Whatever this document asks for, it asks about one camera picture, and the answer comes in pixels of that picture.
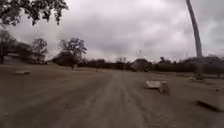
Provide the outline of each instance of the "rock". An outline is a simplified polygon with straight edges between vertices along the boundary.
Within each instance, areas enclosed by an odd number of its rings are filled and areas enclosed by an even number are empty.
[[[16,71],[15,74],[16,75],[28,75],[28,74],[30,74],[30,71]]]
[[[166,81],[146,81],[146,89],[157,89],[160,93],[169,94],[170,89]]]

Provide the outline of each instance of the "sky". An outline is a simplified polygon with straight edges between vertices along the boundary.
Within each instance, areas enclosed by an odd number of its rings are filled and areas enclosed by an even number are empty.
[[[203,55],[224,56],[223,0],[191,0],[199,25]],[[195,41],[185,0],[66,0],[60,25],[52,18],[32,26],[27,16],[7,29],[20,41],[48,42],[47,58],[59,52],[61,39],[85,40],[86,58],[133,61],[160,57],[180,60],[196,56]]]

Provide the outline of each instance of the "debris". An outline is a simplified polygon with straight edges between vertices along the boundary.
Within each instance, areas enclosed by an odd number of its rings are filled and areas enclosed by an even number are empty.
[[[223,110],[221,108],[219,108],[217,105],[214,105],[212,103],[197,100],[197,104],[201,107],[207,108],[207,109],[215,111],[215,112],[223,112]]]
[[[30,71],[16,71],[15,74],[16,75],[28,75],[28,74],[30,74]]]
[[[166,81],[146,81],[146,89],[158,89],[160,93],[169,94],[170,89]]]

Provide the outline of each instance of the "ground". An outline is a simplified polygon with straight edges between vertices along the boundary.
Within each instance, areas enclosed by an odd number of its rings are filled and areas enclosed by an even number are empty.
[[[29,75],[15,75],[29,70]],[[224,80],[58,66],[0,66],[0,128],[222,128]],[[170,95],[146,90],[167,81]]]

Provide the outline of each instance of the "tree trunk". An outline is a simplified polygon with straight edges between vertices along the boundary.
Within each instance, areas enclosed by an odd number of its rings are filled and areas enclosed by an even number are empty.
[[[191,5],[190,0],[186,0],[187,7],[190,13],[191,21],[192,21],[192,26],[194,30],[194,37],[195,37],[195,45],[196,45],[196,53],[197,53],[197,79],[203,79],[203,56],[202,56],[202,46],[201,46],[201,39],[199,35],[199,30],[198,30],[198,24],[195,18],[195,14]]]
[[[0,64],[3,64],[3,62],[4,62],[4,56],[0,56]]]

